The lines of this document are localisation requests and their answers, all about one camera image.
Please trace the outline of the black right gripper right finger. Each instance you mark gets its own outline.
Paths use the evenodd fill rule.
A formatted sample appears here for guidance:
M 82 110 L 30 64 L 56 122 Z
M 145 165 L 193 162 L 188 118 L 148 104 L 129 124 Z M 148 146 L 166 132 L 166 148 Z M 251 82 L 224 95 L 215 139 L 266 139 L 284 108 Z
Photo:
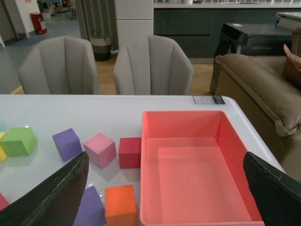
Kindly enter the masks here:
M 266 226 L 301 224 L 301 184 L 252 152 L 243 159 L 249 190 Z

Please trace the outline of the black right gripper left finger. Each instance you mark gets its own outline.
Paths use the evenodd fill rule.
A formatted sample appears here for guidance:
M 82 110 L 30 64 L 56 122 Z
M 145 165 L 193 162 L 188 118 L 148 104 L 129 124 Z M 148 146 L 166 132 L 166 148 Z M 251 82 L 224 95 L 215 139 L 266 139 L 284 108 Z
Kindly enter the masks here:
M 85 191 L 89 156 L 82 152 L 0 212 L 2 226 L 72 226 Z

